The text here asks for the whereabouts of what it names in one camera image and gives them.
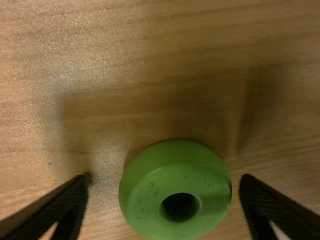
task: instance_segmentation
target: wooden surface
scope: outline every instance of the wooden surface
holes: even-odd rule
[[[89,170],[80,239],[143,239],[119,181],[171,138],[208,145],[232,176],[202,240],[250,239],[244,173],[320,213],[320,1],[16,1],[0,26],[0,219]]]

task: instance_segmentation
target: wood grain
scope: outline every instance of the wood grain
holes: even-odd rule
[[[320,213],[319,1],[14,1],[0,25],[0,219],[90,171],[80,239],[143,239],[119,181],[172,138],[208,145],[232,176],[202,240],[250,239],[245,173]]]

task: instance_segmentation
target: rubber washer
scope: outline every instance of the rubber washer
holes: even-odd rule
[[[231,197],[224,161],[190,140],[149,146],[127,166],[119,186],[126,221],[151,240],[193,240],[210,232]]]

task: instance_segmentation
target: center hole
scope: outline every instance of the center hole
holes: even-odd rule
[[[170,222],[184,222],[191,219],[199,210],[199,202],[189,193],[176,193],[161,203],[160,211]]]

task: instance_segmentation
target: green rubber disc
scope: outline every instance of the green rubber disc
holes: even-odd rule
[[[168,140],[140,152],[119,186],[121,211],[151,240],[194,240],[227,214],[232,196],[225,163],[209,148]]]

